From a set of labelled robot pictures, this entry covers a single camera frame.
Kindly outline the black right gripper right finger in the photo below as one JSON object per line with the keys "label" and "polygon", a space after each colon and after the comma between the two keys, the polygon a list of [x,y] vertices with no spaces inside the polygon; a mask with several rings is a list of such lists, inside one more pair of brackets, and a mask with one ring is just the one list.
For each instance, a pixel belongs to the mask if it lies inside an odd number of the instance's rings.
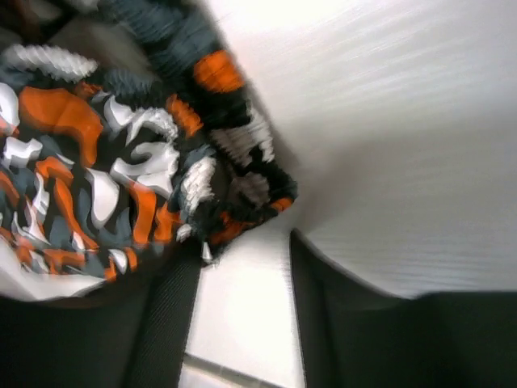
{"label": "black right gripper right finger", "polygon": [[513,387],[516,294],[397,297],[290,234],[292,284],[309,387]]}

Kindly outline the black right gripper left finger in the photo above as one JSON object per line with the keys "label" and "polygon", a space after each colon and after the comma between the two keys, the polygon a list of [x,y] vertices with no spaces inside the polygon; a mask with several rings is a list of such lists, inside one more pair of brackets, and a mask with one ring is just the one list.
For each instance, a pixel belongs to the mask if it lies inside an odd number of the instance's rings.
{"label": "black right gripper left finger", "polygon": [[1,300],[3,387],[176,387],[202,263],[176,251],[118,295]]}

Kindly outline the orange camouflage shorts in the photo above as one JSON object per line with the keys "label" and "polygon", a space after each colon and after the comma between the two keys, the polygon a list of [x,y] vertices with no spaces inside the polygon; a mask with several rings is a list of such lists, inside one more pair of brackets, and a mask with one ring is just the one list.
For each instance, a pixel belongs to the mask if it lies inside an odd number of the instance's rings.
{"label": "orange camouflage shorts", "polygon": [[1,294],[82,297],[193,238],[202,259],[297,196],[192,1],[1,4]]}

